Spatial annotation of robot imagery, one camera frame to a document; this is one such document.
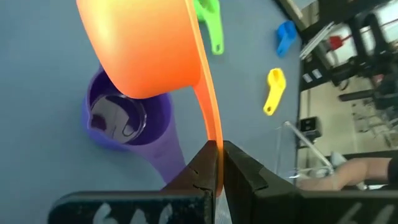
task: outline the red object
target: red object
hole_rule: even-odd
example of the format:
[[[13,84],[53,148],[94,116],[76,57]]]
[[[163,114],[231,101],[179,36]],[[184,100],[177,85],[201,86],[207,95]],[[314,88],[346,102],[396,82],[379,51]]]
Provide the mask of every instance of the red object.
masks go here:
[[[329,37],[329,43],[331,50],[337,50],[343,46],[343,39],[340,36]]]

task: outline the person's hand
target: person's hand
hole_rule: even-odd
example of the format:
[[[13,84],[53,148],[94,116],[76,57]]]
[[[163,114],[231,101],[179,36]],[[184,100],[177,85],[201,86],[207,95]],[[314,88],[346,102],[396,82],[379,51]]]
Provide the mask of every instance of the person's hand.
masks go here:
[[[302,190],[340,190],[335,177],[299,180],[297,187]]]

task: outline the metal rod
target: metal rod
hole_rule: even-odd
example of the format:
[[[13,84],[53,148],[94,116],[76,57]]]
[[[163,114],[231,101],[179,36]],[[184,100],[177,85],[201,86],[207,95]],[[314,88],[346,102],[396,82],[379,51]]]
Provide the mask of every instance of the metal rod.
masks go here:
[[[333,165],[329,162],[329,160],[319,151],[319,149],[312,144],[310,140],[308,140],[290,121],[285,121],[285,126],[288,126],[296,136],[303,141],[311,150],[312,152],[326,165],[328,166],[331,171],[333,171]]]
[[[335,23],[331,22],[325,26],[321,31],[319,31],[315,37],[313,37],[310,42],[303,48],[300,52],[300,58],[305,59],[311,51],[318,46],[318,44],[329,34],[329,32],[334,28]]]

